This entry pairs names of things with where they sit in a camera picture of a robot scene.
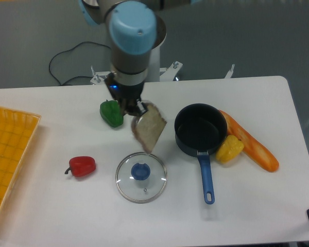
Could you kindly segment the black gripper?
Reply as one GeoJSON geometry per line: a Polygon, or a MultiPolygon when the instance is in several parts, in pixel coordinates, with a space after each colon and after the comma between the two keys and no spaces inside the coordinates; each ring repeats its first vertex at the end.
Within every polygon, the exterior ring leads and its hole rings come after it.
{"type": "Polygon", "coordinates": [[[142,103],[141,99],[144,82],[137,85],[123,85],[116,80],[113,73],[109,73],[105,79],[105,85],[112,98],[117,101],[123,116],[137,116],[137,113],[145,114],[147,112],[147,106],[142,103]]]}

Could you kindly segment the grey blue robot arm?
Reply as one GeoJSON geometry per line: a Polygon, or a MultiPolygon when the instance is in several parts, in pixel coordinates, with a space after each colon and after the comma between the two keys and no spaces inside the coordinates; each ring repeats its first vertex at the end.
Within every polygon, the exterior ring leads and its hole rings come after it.
{"type": "Polygon", "coordinates": [[[123,115],[142,116],[144,83],[152,70],[150,57],[166,37],[158,11],[195,1],[79,1],[90,25],[106,26],[111,46],[111,71],[105,84],[123,115]]]}

